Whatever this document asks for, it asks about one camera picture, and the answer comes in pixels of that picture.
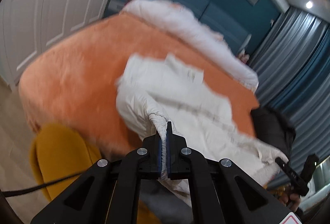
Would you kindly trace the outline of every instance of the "black cable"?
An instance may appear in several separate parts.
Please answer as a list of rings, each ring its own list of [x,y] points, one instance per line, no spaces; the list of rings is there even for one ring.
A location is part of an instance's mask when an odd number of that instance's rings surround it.
[[[82,171],[82,172],[78,172],[78,173],[75,173],[73,175],[69,175],[69,176],[66,176],[66,177],[63,177],[63,178],[59,178],[59,179],[56,179],[56,180],[53,180],[53,181],[50,181],[50,182],[47,182],[47,183],[44,183],[44,184],[40,184],[38,186],[34,186],[34,187],[31,187],[31,188],[28,188],[28,189],[22,189],[22,190],[16,190],[16,191],[3,191],[2,194],[4,197],[8,198],[8,197],[13,197],[13,196],[19,196],[19,195],[24,195],[24,194],[28,194],[30,192],[33,192],[33,191],[37,191],[37,190],[40,190],[40,189],[43,189],[43,188],[46,188],[48,186],[51,186],[51,185],[54,185],[56,183],[59,183],[61,181],[64,181],[64,180],[67,180],[69,178],[72,178],[72,177],[75,177],[75,176],[78,176],[78,175],[81,175],[82,173],[84,173],[85,171]]]

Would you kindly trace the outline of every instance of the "hand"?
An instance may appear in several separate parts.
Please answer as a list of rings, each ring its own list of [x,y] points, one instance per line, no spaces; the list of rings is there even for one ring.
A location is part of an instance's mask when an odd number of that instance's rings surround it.
[[[289,195],[288,192],[285,191],[283,192],[282,196],[279,197],[278,199],[284,206],[287,205],[288,201],[289,201]],[[296,210],[298,209],[300,203],[301,203],[301,199],[300,199],[300,195],[296,194],[296,193],[292,193],[290,195],[290,200],[293,203],[292,206],[290,207],[290,210],[292,212],[296,212]]]

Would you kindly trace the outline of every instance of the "floor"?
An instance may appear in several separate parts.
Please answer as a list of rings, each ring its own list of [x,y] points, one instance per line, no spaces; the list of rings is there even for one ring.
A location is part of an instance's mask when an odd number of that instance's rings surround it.
[[[29,149],[34,138],[25,121],[18,92],[0,83],[0,189],[17,190],[36,185],[29,164]],[[47,205],[40,191],[8,198],[24,223]]]

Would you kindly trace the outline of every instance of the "white sticker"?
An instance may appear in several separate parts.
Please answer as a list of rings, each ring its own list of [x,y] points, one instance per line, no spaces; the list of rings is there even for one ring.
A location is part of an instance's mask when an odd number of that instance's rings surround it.
[[[280,224],[301,224],[300,220],[294,213],[289,213]]]

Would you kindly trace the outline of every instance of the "black bag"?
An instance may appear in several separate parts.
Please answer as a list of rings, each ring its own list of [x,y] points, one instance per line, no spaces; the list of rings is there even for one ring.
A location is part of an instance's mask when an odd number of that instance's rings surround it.
[[[290,160],[296,130],[280,112],[270,107],[251,110],[257,138],[278,148]]]

